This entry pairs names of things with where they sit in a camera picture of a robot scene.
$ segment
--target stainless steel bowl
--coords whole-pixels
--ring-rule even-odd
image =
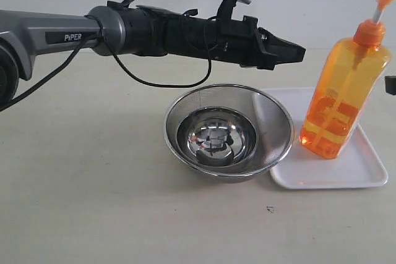
[[[251,87],[196,88],[169,107],[165,142],[190,168],[227,182],[266,172],[289,152],[293,121],[275,98]]]

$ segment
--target table surface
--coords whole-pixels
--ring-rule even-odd
[[[214,62],[208,83],[312,87],[328,52],[275,71]],[[19,91],[66,56],[38,57]],[[176,56],[122,60],[158,83],[192,83],[206,68]],[[81,53],[0,115],[0,262],[395,263],[396,97],[384,90],[381,79],[361,125],[389,172],[385,186],[292,191],[270,174],[219,184],[163,140],[165,111],[186,90],[146,87],[110,57]]]

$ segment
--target small black mark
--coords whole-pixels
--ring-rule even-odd
[[[267,206],[267,210],[268,210],[270,213],[274,213],[274,212],[275,212],[275,207]]]

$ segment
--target orange bottle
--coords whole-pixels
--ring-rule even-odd
[[[302,146],[323,158],[334,159],[345,147],[390,61],[390,51],[381,45],[380,18],[391,2],[377,0],[373,18],[361,23],[354,37],[338,41],[327,57],[299,135]]]

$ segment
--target white tray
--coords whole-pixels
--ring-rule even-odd
[[[286,107],[295,125],[295,142],[289,154],[270,170],[277,184],[287,189],[366,188],[386,184],[386,168],[360,125],[340,156],[334,160],[325,160],[299,144],[299,131],[314,88],[272,88],[262,91]]]

